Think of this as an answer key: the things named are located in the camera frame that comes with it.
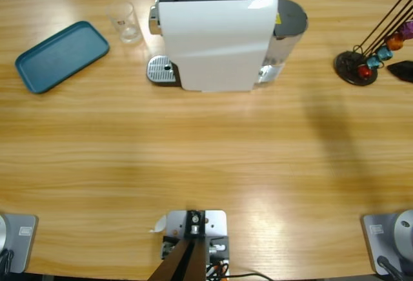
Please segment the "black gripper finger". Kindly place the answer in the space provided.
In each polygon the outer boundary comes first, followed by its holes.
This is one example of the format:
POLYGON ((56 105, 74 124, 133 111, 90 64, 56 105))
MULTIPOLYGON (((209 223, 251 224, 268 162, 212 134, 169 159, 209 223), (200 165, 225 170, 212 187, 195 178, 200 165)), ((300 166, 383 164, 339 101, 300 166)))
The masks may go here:
POLYGON ((387 66, 391 74, 402 81, 413 82, 413 61, 401 61, 387 66))

